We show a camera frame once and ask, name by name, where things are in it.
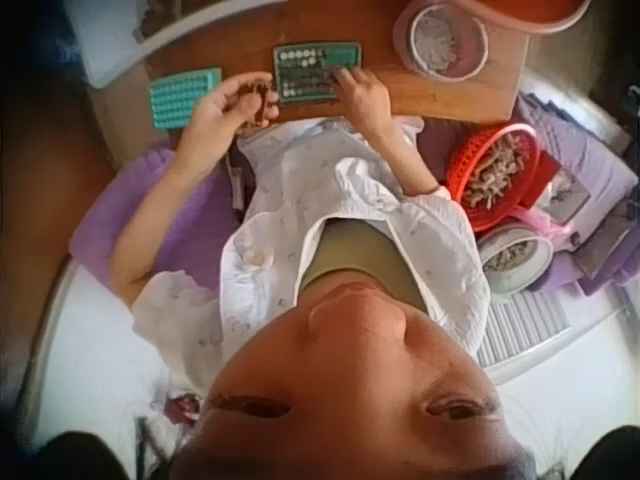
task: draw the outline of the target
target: hand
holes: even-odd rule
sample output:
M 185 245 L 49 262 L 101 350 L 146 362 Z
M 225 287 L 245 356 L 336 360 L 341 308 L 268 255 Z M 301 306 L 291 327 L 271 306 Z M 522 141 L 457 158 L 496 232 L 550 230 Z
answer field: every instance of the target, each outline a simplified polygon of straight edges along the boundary
M 391 116 L 389 90 L 368 70 L 337 69 L 335 93 L 347 119 L 364 137 L 372 142 L 395 127 Z
M 229 150 L 238 129 L 254 117 L 262 106 L 262 98 L 256 93 L 238 96 L 244 85 L 257 81 L 271 82 L 267 72 L 245 73 L 222 82 L 215 90 L 200 99 L 193 110 L 189 125 L 173 161 L 174 169 L 191 179 L 200 180 L 208 175 Z M 276 92 L 269 92 L 263 127 L 280 114 Z

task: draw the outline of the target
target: white shirt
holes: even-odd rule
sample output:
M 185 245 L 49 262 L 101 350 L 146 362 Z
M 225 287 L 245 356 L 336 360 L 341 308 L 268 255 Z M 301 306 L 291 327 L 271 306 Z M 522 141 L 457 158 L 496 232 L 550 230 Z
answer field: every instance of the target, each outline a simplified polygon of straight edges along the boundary
M 133 305 L 135 331 L 201 393 L 249 338 L 296 305 L 329 218 L 362 219 L 390 237 L 433 321 L 469 353 L 480 346 L 491 296 L 462 208 L 444 188 L 405 197 L 359 135 L 307 127 L 276 128 L 241 145 L 258 188 L 224 247 L 219 295 L 167 272 Z

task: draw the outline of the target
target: eye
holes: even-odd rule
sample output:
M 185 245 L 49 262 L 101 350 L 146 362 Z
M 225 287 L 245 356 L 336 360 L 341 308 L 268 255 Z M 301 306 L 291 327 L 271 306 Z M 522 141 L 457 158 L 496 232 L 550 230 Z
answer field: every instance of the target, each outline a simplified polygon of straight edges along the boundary
M 487 415 L 493 411 L 491 406 L 481 405 L 471 400 L 454 400 L 447 403 L 429 405 L 426 412 L 436 417 L 447 417 L 449 420 L 467 420 Z
M 214 406 L 222 410 L 240 412 L 257 418 L 279 418 L 291 410 L 282 403 L 254 396 L 222 397 L 214 402 Z

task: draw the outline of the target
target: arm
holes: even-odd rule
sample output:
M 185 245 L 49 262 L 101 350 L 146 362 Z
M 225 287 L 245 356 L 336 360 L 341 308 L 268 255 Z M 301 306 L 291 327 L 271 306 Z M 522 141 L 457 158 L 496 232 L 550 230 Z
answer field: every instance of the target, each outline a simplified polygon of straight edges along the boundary
M 391 116 L 389 91 L 382 82 L 360 68 L 341 69 L 335 76 L 336 94 L 349 121 L 387 161 L 404 194 L 414 197 L 435 192 L 440 185 Z
M 182 135 L 171 166 L 144 198 L 116 242 L 111 257 L 111 283 L 131 307 L 151 278 L 164 236 L 193 189 L 211 173 L 229 149 L 235 132 L 261 107 L 257 94 L 237 98 L 239 88 L 270 73 L 232 77 L 203 97 Z M 277 101 L 271 94 L 267 101 Z M 267 117 L 278 116 L 277 107 Z

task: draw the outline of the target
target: white floor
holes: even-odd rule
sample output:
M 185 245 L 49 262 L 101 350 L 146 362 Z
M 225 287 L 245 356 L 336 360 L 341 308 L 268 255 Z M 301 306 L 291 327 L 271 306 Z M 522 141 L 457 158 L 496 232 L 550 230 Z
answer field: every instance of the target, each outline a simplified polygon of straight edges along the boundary
M 615 313 L 616 297 L 606 290 L 588 299 L 571 290 L 562 295 L 572 330 L 582 336 L 559 353 L 541 349 L 545 361 L 536 357 L 537 366 L 499 386 L 509 424 L 541 470 L 559 460 L 573 468 L 601 435 L 640 418 L 638 347 Z M 151 415 L 164 425 L 150 406 L 166 390 L 162 362 L 131 332 L 125 307 L 82 267 L 68 269 L 51 325 L 25 435 L 38 446 L 64 431 L 93 432 L 133 473 L 133 418 Z

